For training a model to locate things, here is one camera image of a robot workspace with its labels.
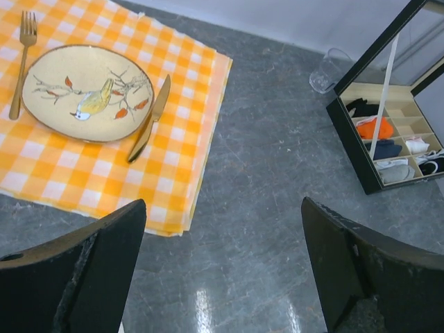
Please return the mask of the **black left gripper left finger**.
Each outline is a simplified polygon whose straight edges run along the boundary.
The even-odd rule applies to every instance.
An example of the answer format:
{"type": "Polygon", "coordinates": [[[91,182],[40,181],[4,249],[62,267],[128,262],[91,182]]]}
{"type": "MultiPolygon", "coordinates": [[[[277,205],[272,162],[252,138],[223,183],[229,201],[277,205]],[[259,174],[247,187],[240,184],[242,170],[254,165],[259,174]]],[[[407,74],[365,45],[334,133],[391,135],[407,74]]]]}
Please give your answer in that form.
{"type": "Polygon", "coordinates": [[[2,332],[118,332],[144,235],[135,200],[1,258],[2,332]]]}

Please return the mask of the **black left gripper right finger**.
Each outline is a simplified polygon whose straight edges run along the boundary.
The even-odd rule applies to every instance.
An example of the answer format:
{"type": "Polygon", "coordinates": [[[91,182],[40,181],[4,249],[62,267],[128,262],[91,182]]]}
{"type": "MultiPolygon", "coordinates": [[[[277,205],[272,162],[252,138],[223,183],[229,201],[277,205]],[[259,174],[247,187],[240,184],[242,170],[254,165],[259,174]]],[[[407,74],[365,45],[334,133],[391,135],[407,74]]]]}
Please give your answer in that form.
{"type": "Polygon", "coordinates": [[[443,331],[443,256],[388,237],[312,198],[305,241],[328,332],[374,298],[387,332],[443,331]]]}

